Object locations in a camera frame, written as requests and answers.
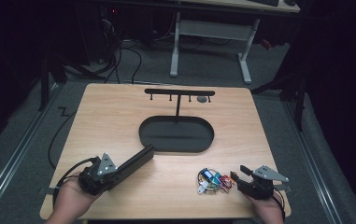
wooden surface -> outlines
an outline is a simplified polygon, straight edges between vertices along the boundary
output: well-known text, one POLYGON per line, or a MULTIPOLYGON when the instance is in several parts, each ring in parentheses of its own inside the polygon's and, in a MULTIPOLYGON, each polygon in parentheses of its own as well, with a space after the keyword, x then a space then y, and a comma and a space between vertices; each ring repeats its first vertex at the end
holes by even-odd
MULTIPOLYGON (((140 151, 138 128, 155 115, 175 115, 177 97, 144 93, 146 88, 216 92, 211 103, 189 102, 182 96, 180 115, 206 119, 215 131, 210 148, 198 154, 159 153, 111 191, 105 192, 82 218, 242 218, 253 217, 251 204, 234 186, 229 193, 197 194, 197 174, 211 168, 222 175, 261 165, 276 169, 250 91, 244 88, 90 84, 66 140, 50 186, 74 164, 107 152, 119 166, 140 151)), ((291 213, 285 196, 287 215, 291 213)), ((40 215, 52 212, 46 196, 40 215)))
POLYGON ((277 12, 293 12, 298 13, 300 7, 297 4, 294 7, 288 6, 283 0, 279 0, 277 7, 271 7, 265 4, 250 2, 248 0, 179 0, 180 2, 211 4, 225 7, 244 7, 277 12))

gray carpet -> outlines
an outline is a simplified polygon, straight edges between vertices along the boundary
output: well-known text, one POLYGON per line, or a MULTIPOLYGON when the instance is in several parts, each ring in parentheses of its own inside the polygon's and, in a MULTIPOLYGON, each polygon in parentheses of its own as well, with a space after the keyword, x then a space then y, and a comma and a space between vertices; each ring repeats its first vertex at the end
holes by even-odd
MULTIPOLYGON (((278 70, 280 62, 289 46, 280 46, 267 50, 254 45, 249 53, 248 65, 252 84, 245 85, 235 55, 215 53, 201 47, 196 51, 182 50, 180 54, 178 77, 171 78, 169 66, 171 46, 153 48, 134 42, 124 43, 125 47, 134 46, 142 59, 135 81, 165 83, 175 85, 245 87, 254 89, 271 81, 278 70)), ((121 82, 131 80, 132 74, 139 65, 139 57, 130 50, 123 50, 118 75, 121 82)), ((101 65, 94 64, 90 69, 101 65)), ((28 150, 18 170, 7 185, 0 198, 0 223, 41 223, 40 207, 44 196, 38 190, 47 187, 53 175, 53 169, 47 159, 47 151, 52 137, 64 123, 66 117, 79 105, 82 93, 88 83, 94 82, 85 77, 69 76, 68 82, 58 88, 50 109, 35 132, 28 150), (64 114, 60 107, 65 107, 64 114)), ((115 73, 109 83, 116 83, 115 73)), ((323 209, 319 193, 314 187, 313 179, 306 165, 291 116, 286 108, 289 103, 281 103, 277 91, 267 91, 254 95, 264 131, 275 157, 278 170, 291 180, 292 192, 288 194, 292 215, 286 223, 329 223, 323 209)), ((8 126, 0 136, 0 173, 6 166, 9 157, 20 140, 40 105, 40 89, 37 84, 27 100, 11 116, 8 126)), ((51 148, 51 160, 55 164, 64 146, 73 119, 61 129, 51 148)), ((356 223, 355 195, 349 183, 341 173, 333 154, 324 141, 320 127, 313 115, 310 102, 306 99, 306 110, 303 117, 306 139, 314 160, 321 170, 323 179, 329 188, 335 206, 339 211, 342 223, 356 223)), ((252 223, 253 220, 236 220, 235 223, 252 223)))

human hand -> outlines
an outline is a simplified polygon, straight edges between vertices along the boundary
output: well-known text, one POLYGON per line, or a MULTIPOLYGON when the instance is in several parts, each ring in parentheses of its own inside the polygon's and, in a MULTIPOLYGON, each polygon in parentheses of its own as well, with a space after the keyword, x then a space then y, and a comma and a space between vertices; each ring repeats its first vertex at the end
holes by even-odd
POLYGON ((102 193, 93 196, 82 190, 78 184, 78 177, 70 177, 62 184, 56 198, 54 211, 46 223, 67 224, 72 223, 88 209, 102 193))
MULTIPOLYGON (((256 200, 249 195, 244 196, 252 203, 254 211, 264 224, 283 223, 282 212, 279 204, 274 199, 256 200)), ((274 197, 281 203, 281 198, 274 192, 274 197)))

desk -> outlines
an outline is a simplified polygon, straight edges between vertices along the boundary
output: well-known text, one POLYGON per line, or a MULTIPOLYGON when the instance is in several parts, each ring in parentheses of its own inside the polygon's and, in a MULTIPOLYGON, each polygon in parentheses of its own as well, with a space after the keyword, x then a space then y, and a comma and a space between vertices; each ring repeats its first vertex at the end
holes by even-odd
MULTIPOLYGON (((107 152, 119 166, 143 148, 138 129, 143 120, 155 115, 174 115, 176 97, 144 93, 146 88, 214 91, 211 103, 181 98, 180 115, 206 119, 215 131, 209 149, 198 154, 156 152, 154 158, 105 192, 82 217, 88 219, 144 218, 244 218, 254 217, 251 204, 236 187, 229 193, 197 194, 197 174, 203 168, 222 175, 239 165, 250 169, 268 165, 277 169, 251 97, 243 88, 145 86, 90 84, 66 140, 51 186, 74 164, 107 152)), ((46 196, 40 215, 52 212, 46 196)), ((291 213, 286 199, 287 216, 291 213)))
MULTIPOLYGON (((288 6, 283 0, 280 0, 277 7, 270 7, 264 4, 258 4, 245 0, 182 0, 179 2, 189 2, 197 4, 209 4, 221 7, 243 7, 257 10, 269 10, 277 12, 294 12, 298 13, 300 8, 295 5, 294 7, 288 6)), ((178 56, 179 56, 179 36, 180 35, 197 35, 211 38, 223 38, 237 41, 245 41, 245 45, 240 53, 238 53, 238 61, 241 66, 242 76, 245 83, 250 84, 251 78, 247 65, 247 57, 249 49, 252 44, 253 38, 256 35, 260 19, 254 20, 252 25, 233 25, 217 22, 207 21, 191 21, 181 20, 180 13, 177 13, 175 25, 175 45, 172 52, 171 62, 171 77, 178 75, 178 56)))

wooden table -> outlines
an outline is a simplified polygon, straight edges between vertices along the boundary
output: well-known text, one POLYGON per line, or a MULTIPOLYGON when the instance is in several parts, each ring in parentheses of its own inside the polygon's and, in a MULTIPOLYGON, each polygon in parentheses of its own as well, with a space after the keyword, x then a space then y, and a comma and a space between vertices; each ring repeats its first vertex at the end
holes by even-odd
MULTIPOLYGON (((140 151, 138 129, 155 115, 175 115, 177 98, 144 93, 146 88, 214 91, 211 103, 189 102, 182 96, 180 115, 207 120, 215 138, 202 153, 156 152, 154 158, 111 191, 105 192, 82 217, 88 219, 144 218, 244 218, 254 217, 249 201, 234 186, 229 193, 197 194, 197 174, 211 168, 222 175, 239 171, 244 164, 254 170, 261 165, 276 169, 262 123, 251 97, 244 88, 182 87, 90 84, 84 92, 51 186, 74 164, 107 152, 119 166, 140 151)), ((287 216, 291 213, 286 199, 287 216)), ((42 218, 52 212, 46 196, 42 218)))

